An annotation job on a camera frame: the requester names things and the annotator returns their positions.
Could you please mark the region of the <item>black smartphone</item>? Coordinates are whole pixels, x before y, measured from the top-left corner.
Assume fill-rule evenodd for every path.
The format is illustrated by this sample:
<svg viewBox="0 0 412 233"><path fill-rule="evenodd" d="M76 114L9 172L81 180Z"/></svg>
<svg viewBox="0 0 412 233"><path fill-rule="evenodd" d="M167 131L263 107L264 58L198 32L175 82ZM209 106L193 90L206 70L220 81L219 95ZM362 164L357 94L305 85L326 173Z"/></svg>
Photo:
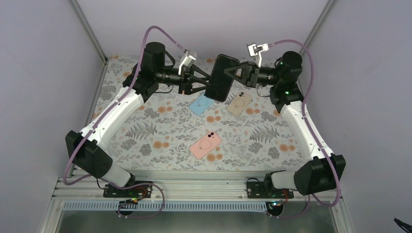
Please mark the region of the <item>black smartphone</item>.
<svg viewBox="0 0 412 233"><path fill-rule="evenodd" d="M204 95L212 100L224 102L230 92L233 79L224 73L226 68L236 67L240 61L225 54L219 54L216 58L209 79L209 86Z"/></svg>

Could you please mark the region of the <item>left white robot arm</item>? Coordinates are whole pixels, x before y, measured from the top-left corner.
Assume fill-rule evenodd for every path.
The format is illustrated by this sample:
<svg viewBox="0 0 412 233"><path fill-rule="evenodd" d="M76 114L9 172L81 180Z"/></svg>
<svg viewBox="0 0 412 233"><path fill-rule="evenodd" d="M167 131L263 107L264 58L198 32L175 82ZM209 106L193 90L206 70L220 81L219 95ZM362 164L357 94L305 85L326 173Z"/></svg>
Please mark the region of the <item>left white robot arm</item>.
<svg viewBox="0 0 412 233"><path fill-rule="evenodd" d="M78 133L70 131L66 135L69 153L66 173L75 164L86 171L88 177L110 183L124 197L134 193L134 176L117 165L105 151L113 134L131 113L157 92L159 84L176 85L182 95L191 95L209 86L210 75L194 65L196 53L185 51L178 68L167 66L166 57L175 62L162 43L148 43L132 74L104 111Z"/></svg>

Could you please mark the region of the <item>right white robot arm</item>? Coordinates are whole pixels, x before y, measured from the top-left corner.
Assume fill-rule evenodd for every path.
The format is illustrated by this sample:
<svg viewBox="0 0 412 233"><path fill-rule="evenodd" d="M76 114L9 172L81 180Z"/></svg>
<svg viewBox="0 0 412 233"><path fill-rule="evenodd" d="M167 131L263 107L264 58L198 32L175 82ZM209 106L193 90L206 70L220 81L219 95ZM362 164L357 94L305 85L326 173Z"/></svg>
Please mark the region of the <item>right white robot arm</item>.
<svg viewBox="0 0 412 233"><path fill-rule="evenodd" d="M273 67L259 67L247 61L242 62L238 69L239 82L245 86L270 86L271 103L292 129L301 153L309 158L296 171L268 173L263 182L264 194L274 198L282 189L291 189L306 196L335 189L339 195L339 182L346 161L325 143L311 120L304 96L296 83L302 72L301 55L287 51Z"/></svg>

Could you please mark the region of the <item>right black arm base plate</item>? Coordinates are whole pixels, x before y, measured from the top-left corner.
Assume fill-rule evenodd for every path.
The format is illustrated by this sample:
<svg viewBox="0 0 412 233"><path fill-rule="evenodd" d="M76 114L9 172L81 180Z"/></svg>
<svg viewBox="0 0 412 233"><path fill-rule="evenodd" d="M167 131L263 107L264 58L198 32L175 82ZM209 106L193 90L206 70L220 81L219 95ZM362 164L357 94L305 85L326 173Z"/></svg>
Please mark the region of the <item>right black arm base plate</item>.
<svg viewBox="0 0 412 233"><path fill-rule="evenodd" d="M246 181L246 193L249 199L293 199L294 193L288 189L276 189L269 182L257 178Z"/></svg>

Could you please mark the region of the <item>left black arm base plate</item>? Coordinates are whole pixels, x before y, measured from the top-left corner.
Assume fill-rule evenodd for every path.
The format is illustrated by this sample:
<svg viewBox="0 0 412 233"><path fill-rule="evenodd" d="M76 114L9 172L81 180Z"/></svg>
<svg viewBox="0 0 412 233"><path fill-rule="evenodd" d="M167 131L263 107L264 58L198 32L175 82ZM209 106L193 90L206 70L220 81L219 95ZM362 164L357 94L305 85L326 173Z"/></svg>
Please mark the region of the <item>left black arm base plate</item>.
<svg viewBox="0 0 412 233"><path fill-rule="evenodd" d="M150 198L153 188L151 181L134 181L127 184L127 189L119 189L107 184L104 188L103 197L105 198L127 198L127 199L141 199Z"/></svg>

